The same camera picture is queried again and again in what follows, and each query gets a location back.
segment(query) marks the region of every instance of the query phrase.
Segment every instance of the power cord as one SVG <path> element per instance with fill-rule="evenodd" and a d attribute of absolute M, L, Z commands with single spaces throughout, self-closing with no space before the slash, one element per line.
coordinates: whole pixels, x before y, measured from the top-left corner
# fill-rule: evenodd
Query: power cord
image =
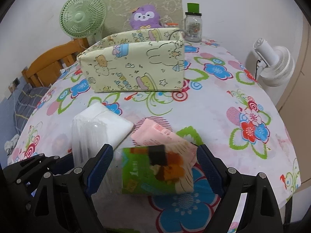
<path fill-rule="evenodd" d="M 256 62 L 255 80 L 257 80 L 257 69 L 258 69 L 258 62 L 260 62 L 260 60 L 257 60 L 257 62 Z"/>

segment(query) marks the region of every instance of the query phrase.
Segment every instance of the beige cardboard panel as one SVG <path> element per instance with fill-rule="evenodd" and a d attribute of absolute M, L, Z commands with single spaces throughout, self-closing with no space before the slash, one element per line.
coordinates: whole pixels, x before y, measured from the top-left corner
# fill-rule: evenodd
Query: beige cardboard panel
<path fill-rule="evenodd" d="M 182 0 L 105 0 L 105 3 L 107 14 L 103 37 L 133 30 L 129 24 L 133 9 L 148 3 L 156 7 L 162 23 L 178 23 L 183 29 Z"/>
<path fill-rule="evenodd" d="M 310 75 L 300 74 L 293 92 L 280 111 L 293 141 L 301 173 L 301 182 L 311 178 L 311 146 L 308 142 L 311 130 Z"/>

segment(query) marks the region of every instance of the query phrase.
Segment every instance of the blue gripper pad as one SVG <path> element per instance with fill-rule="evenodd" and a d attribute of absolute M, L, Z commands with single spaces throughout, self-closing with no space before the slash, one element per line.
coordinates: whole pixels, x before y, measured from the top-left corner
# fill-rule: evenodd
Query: blue gripper pad
<path fill-rule="evenodd" d="M 91 197 L 92 194 L 95 194 L 105 176 L 108 167 L 112 161 L 114 156 L 114 150 L 111 145 L 109 145 L 102 156 L 97 161 L 95 167 L 90 172 L 89 176 L 87 177 L 87 188 L 85 193 Z"/>
<path fill-rule="evenodd" d="M 209 185 L 213 190 L 213 193 L 218 194 L 222 198 L 225 194 L 223 188 L 223 179 L 217 168 L 214 166 L 211 159 L 208 157 L 205 150 L 201 146 L 197 148 L 197 161 L 202 167 L 202 170 L 206 176 Z"/>

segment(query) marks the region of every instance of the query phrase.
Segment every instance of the clear plastic container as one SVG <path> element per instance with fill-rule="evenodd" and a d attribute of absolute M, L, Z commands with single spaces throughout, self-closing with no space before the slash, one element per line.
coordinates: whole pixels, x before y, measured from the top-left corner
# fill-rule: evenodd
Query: clear plastic container
<path fill-rule="evenodd" d="M 202 14 L 186 12 L 185 40 L 189 42 L 202 41 Z"/>

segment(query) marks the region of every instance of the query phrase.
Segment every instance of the tissue pack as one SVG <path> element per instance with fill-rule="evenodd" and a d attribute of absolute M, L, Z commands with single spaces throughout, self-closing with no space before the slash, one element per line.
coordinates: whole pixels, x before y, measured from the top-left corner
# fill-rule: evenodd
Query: tissue pack
<path fill-rule="evenodd" d="M 123 194 L 193 192 L 189 153 L 183 143 L 123 149 Z"/>

